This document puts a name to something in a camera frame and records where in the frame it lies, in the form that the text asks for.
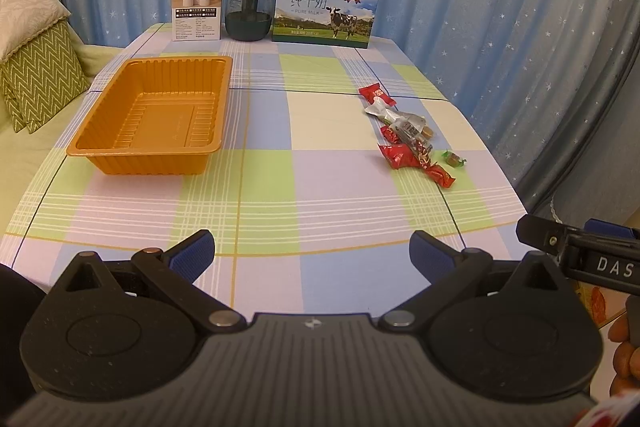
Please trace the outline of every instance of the glass jar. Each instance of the glass jar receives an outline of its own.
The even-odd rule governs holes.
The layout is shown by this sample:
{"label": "glass jar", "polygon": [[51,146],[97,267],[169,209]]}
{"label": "glass jar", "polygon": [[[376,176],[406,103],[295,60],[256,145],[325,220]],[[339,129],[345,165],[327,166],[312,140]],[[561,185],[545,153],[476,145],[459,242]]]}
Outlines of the glass jar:
{"label": "glass jar", "polygon": [[237,41],[259,41],[271,28],[271,0],[226,0],[225,26]]}

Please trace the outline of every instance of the plastic tray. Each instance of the plastic tray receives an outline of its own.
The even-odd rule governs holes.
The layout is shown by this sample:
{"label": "plastic tray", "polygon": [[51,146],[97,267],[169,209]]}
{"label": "plastic tray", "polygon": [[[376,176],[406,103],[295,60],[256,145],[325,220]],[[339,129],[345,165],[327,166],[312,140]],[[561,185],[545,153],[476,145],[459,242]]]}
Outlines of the plastic tray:
{"label": "plastic tray", "polygon": [[105,174],[200,174],[222,145],[231,57],[127,60],[66,149]]}

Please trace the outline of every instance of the blue gripper pad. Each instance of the blue gripper pad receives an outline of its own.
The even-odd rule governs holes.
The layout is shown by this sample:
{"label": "blue gripper pad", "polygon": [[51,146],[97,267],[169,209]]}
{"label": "blue gripper pad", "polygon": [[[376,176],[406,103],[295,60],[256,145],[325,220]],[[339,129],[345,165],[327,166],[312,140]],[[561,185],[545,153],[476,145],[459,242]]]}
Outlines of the blue gripper pad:
{"label": "blue gripper pad", "polygon": [[458,257],[461,261],[460,252],[422,230],[414,232],[409,240],[409,259],[431,284],[451,272],[456,267]]}
{"label": "blue gripper pad", "polygon": [[623,227],[622,225],[614,225],[613,223],[599,219],[588,219],[584,224],[584,231],[600,235],[610,235],[612,237],[621,237],[622,239],[637,239],[633,229]]}
{"label": "blue gripper pad", "polygon": [[164,252],[162,261],[170,270],[193,283],[211,263],[216,244],[209,230],[196,233]]}

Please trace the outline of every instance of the plaid tablecloth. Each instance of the plaid tablecloth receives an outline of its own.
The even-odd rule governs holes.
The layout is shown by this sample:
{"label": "plaid tablecloth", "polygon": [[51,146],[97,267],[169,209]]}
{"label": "plaid tablecloth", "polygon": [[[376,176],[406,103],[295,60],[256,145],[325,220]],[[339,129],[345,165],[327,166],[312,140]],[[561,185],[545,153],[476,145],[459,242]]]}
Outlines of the plaid tablecloth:
{"label": "plaid tablecloth", "polygon": [[[223,149],[198,176],[107,176],[65,149],[119,65],[131,57],[233,57]],[[418,169],[392,171],[367,116],[362,86],[380,82],[401,110],[435,131],[434,157],[464,168],[440,190]],[[196,285],[252,317],[255,311],[379,315],[428,285],[408,239],[423,229],[455,248],[520,259],[522,204],[482,140],[398,47],[172,42],[155,25],[96,77],[78,114],[31,182],[0,245],[0,262],[49,286],[80,250],[128,259],[199,229],[216,259]]]}

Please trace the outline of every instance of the silver wrapper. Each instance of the silver wrapper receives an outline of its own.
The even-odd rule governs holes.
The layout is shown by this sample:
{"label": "silver wrapper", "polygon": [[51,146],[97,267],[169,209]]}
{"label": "silver wrapper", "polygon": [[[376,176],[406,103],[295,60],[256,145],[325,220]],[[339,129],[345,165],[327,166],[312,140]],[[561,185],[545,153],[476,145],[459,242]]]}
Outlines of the silver wrapper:
{"label": "silver wrapper", "polygon": [[422,116],[413,114],[411,112],[398,111],[392,108],[390,105],[386,105],[384,100],[379,96],[373,97],[373,103],[368,107],[365,107],[365,112],[377,117],[380,121],[383,121],[387,125],[391,125],[398,118],[406,118],[417,130],[422,130],[427,127],[427,121]]}
{"label": "silver wrapper", "polygon": [[394,123],[389,125],[389,129],[398,135],[399,139],[402,140],[402,143],[406,143],[410,147],[416,157],[418,157],[419,149],[419,147],[416,146],[417,142],[422,144],[420,149],[426,150],[427,154],[433,149],[421,131],[404,116],[397,118]]}

